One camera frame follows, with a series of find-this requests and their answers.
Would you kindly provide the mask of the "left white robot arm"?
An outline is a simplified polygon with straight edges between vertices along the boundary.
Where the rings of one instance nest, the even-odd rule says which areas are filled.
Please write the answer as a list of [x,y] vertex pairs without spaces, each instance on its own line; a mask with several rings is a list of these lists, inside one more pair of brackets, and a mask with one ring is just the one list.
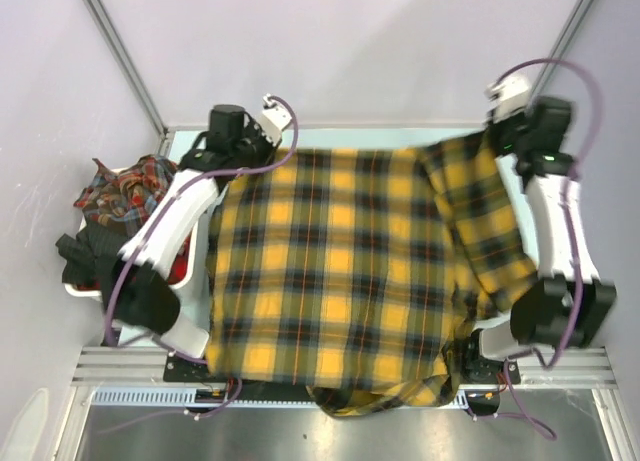
[[217,207],[237,176],[266,171],[283,131],[294,121],[281,100],[267,96],[259,116],[237,105],[219,104],[207,130],[182,156],[157,207],[115,255],[96,261],[105,324],[114,321],[146,331],[159,345],[186,358],[197,379],[214,378],[221,357],[206,347],[207,330],[183,313],[168,278],[195,225]]

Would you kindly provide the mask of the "yellow plaid shirt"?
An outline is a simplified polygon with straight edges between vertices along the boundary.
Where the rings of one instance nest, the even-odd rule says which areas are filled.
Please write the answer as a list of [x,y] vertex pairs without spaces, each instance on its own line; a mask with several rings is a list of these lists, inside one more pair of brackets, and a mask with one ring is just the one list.
[[464,338],[537,277],[480,132],[235,180],[206,268],[209,371],[303,386],[336,417],[449,403]]

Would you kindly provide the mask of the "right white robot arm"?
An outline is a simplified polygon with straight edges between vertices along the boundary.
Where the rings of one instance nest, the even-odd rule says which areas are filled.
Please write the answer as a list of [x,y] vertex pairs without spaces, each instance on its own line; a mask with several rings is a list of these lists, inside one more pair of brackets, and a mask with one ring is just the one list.
[[555,365],[568,348],[591,345],[617,292],[601,280],[591,259],[580,213],[574,158],[561,145],[572,121],[570,102],[525,95],[496,101],[488,121],[497,156],[512,154],[536,231],[535,283],[514,303],[507,321],[475,330],[465,341],[465,381],[488,384],[516,359],[553,348]]

